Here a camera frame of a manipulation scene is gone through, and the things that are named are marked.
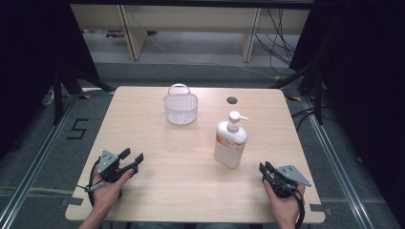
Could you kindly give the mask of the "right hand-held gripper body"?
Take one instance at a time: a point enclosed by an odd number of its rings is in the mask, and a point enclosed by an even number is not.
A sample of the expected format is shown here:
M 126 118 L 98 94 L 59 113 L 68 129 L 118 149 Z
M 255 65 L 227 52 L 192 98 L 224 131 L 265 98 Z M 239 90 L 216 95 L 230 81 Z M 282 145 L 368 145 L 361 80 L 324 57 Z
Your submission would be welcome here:
M 310 181 L 294 165 L 275 168 L 273 174 L 268 174 L 267 182 L 278 198 L 292 197 L 298 191 L 299 184 L 311 186 Z

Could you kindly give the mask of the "black curtain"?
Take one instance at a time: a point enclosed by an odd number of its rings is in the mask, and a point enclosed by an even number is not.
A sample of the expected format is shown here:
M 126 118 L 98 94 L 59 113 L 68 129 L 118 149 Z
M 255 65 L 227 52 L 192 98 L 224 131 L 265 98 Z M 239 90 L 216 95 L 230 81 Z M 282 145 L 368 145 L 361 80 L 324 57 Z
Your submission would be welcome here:
M 352 0 L 321 68 L 334 111 L 405 228 L 405 0 Z
M 0 0 L 0 159 L 39 108 L 59 65 L 99 78 L 71 5 Z

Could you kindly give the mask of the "person's left hand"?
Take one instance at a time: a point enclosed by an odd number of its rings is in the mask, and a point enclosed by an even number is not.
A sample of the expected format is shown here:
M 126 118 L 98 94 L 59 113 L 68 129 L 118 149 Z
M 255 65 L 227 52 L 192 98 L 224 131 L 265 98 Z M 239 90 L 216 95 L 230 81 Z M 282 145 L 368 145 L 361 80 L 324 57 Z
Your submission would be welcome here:
M 126 171 L 121 178 L 114 183 L 105 183 L 93 191 L 93 210 L 101 213 L 108 213 L 118 200 L 119 192 L 124 184 L 132 177 L 133 169 Z

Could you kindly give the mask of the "metal floor rail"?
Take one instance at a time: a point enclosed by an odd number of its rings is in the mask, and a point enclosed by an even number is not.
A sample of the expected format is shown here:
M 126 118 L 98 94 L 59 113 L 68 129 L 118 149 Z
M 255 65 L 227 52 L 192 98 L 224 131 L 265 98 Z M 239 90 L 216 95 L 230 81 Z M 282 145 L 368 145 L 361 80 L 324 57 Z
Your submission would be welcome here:
M 359 225 L 360 229 L 375 229 L 372 220 L 366 207 L 352 185 L 352 181 L 349 178 L 348 173 L 345 171 L 343 164 L 341 163 L 338 155 L 330 141 L 329 136 L 322 124 L 319 123 L 318 119 L 313 114 L 310 118 L 310 123 L 314 132 L 316 133 L 324 153 L 328 158 L 330 166 L 336 176 L 336 179 L 342 189 L 342 192 L 349 204 L 352 213 Z
M 18 212 L 21 209 L 30 189 L 32 188 L 32 185 L 36 181 L 38 174 L 44 166 L 51 152 L 51 148 L 54 146 L 59 134 L 61 133 L 61 130 L 65 125 L 66 119 L 68 118 L 72 107 L 77 100 L 78 95 L 71 95 L 64 105 L 61 117 L 51 127 L 29 169 L 24 175 L 22 181 L 14 189 L 10 201 L 8 202 L 6 208 L 2 211 L 2 214 L 0 215 L 0 229 L 10 229 L 12 226 L 14 219 L 18 215 Z

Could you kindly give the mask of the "person's right hand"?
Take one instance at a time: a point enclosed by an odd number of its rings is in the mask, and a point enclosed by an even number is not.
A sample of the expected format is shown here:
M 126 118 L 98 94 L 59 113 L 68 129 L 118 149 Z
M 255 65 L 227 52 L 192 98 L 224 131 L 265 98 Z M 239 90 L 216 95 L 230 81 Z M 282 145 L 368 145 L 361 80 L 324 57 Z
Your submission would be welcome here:
M 266 194 L 269 198 L 271 213 L 276 221 L 284 223 L 295 223 L 299 218 L 300 210 L 299 204 L 294 197 L 278 198 L 271 187 L 271 185 L 263 181 Z

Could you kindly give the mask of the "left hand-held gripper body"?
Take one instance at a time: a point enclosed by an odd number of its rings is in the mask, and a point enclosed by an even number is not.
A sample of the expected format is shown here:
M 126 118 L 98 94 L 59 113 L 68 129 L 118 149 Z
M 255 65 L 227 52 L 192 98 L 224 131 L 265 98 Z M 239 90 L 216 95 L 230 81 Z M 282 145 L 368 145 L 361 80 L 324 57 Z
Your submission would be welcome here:
M 119 173 L 121 169 L 119 167 L 120 161 L 118 155 L 103 150 L 99 158 L 97 173 L 107 182 L 114 183 L 118 181 L 122 176 Z

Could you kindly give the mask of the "black stand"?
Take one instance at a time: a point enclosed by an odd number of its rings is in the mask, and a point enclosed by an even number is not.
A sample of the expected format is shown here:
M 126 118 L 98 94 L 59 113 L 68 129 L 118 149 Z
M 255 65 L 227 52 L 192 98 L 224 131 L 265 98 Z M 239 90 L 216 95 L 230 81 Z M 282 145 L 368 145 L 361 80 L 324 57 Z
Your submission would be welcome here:
M 53 77 L 54 124 L 57 124 L 64 114 L 62 88 L 65 88 L 72 95 L 78 95 L 83 92 L 77 81 L 78 78 L 84 79 L 106 92 L 113 92 L 115 90 L 115 88 L 103 83 L 98 77 L 90 76 L 79 69 L 67 65 L 59 65 L 55 69 Z
M 303 69 L 287 77 L 284 80 L 277 82 L 271 86 L 271 89 L 281 89 L 287 84 L 303 77 L 298 88 L 300 95 L 308 95 L 314 92 L 314 115 L 319 125 L 323 124 L 321 117 L 321 101 L 322 101 L 322 77 L 319 72 L 319 67 L 316 64 L 308 64 Z

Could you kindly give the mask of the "white pump bottle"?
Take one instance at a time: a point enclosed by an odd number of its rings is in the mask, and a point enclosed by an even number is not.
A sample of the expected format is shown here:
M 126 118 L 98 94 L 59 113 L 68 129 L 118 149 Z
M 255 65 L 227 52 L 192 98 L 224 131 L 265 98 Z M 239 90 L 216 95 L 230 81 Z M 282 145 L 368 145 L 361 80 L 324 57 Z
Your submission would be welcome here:
M 247 131 L 240 126 L 241 120 L 247 120 L 247 117 L 232 111 L 227 121 L 217 125 L 214 157 L 229 168 L 239 166 L 248 140 Z

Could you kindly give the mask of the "white plastic basket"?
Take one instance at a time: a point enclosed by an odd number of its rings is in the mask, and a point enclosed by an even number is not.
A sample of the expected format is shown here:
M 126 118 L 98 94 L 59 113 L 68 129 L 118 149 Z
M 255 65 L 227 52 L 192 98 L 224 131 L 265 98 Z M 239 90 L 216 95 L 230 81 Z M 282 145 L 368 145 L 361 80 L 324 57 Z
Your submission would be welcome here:
M 163 98 L 163 106 L 169 122 L 187 125 L 197 118 L 199 99 L 188 86 L 176 83 L 169 87 Z

